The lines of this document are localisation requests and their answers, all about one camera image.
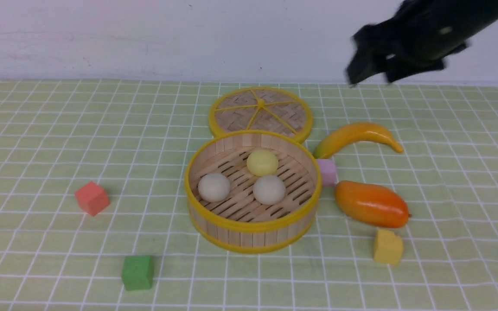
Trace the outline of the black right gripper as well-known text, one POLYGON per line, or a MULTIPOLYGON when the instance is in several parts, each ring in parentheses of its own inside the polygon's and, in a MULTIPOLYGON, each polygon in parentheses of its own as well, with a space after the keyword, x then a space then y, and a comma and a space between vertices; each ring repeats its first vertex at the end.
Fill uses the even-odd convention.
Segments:
POLYGON ((394 16, 366 24, 352 36, 354 55, 346 68, 348 83, 385 73, 388 83, 445 69, 444 59, 468 47, 468 17, 449 13, 394 16))

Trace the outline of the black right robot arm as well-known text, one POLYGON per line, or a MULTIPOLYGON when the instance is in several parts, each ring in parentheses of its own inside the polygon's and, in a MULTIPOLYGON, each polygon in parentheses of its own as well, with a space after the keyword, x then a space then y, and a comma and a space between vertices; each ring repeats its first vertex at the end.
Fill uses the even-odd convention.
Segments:
POLYGON ((393 83, 444 70, 445 57, 465 50, 470 37, 496 20, 498 0, 404 0, 390 19, 354 33, 348 83, 379 73, 393 83))

